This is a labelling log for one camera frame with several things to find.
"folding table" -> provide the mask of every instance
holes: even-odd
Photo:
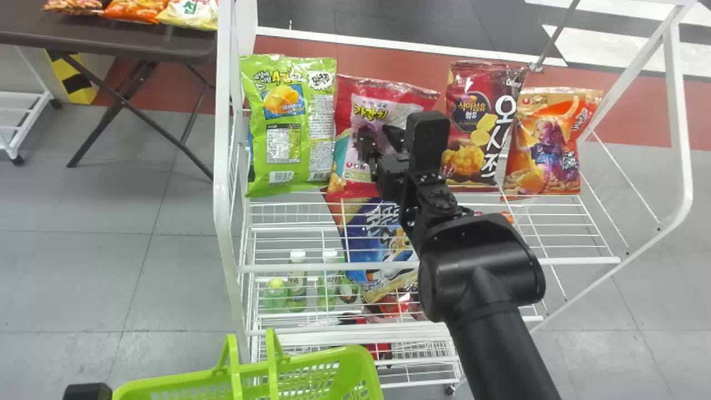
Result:
[[[166,25],[113,21],[98,16],[65,16],[43,11],[44,3],[45,0],[7,1],[3,12],[0,13],[0,43],[45,48],[51,58],[63,59],[115,99],[115,104],[109,107],[67,167],[76,167],[111,121],[123,108],[127,108],[176,145],[212,179],[212,171],[187,148],[186,141],[207,88],[215,88],[192,66],[213,57],[215,33]],[[77,52],[136,58],[138,61],[129,77],[114,89],[70,56]],[[188,125],[179,138],[130,103],[131,98],[161,62],[185,64],[203,83],[202,93]]]

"shelf caster wheel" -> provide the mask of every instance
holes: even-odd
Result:
[[[62,400],[107,400],[112,394],[106,384],[73,384],[67,386]]]
[[[25,160],[20,156],[20,154],[17,154],[17,158],[13,158],[12,163],[15,165],[15,167],[19,167],[22,164],[25,164]]]

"barcode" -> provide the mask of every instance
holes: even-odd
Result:
[[[328,179],[328,172],[312,172],[309,181],[325,181]]]
[[[269,173],[269,183],[278,184],[291,181],[294,178],[293,171],[272,171]]]

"white floor stripe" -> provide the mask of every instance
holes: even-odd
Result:
[[[544,25],[548,35],[555,26]],[[647,38],[566,28],[555,46],[569,63],[606,65],[626,68]],[[711,78],[711,46],[681,43],[681,63],[684,74]],[[646,70],[663,72],[664,54],[660,48],[645,65]]]
[[[525,0],[529,4],[551,6],[567,9],[572,0]],[[592,11],[602,14],[631,16],[636,18],[654,19],[662,21],[673,8],[671,4],[651,3],[649,1],[632,0],[581,0],[576,9]],[[711,26],[711,11],[701,3],[696,3],[694,8],[686,14],[682,23],[693,25]]]
[[[388,41],[384,39],[361,38],[358,36],[335,35],[332,33],[317,33],[307,31],[294,31],[291,29],[257,27],[257,35],[275,36],[279,38],[302,39],[327,43],[348,44],[376,48],[391,48],[394,50],[417,51],[420,53],[444,54],[447,56],[486,58],[489,60],[506,60],[528,62],[538,59],[538,56],[527,54],[502,53],[490,50],[476,50],[471,48],[436,46],[431,44],[410,43],[402,41]],[[548,58],[546,65],[565,67],[567,64],[561,58]]]

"gray tile floor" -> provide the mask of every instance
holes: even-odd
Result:
[[[21,152],[27,164],[0,156],[2,398],[207,369],[230,330],[211,186],[194,165],[123,112],[80,167],[64,168],[102,111],[47,109]],[[176,130],[187,121],[151,116]],[[205,161],[212,129],[201,116],[189,141]],[[641,171],[654,150],[620,151],[666,204],[656,175]],[[693,161],[683,226],[535,333],[564,399],[711,398],[711,154]],[[440,386],[385,395],[446,398]],[[456,397],[471,394],[463,386]]]

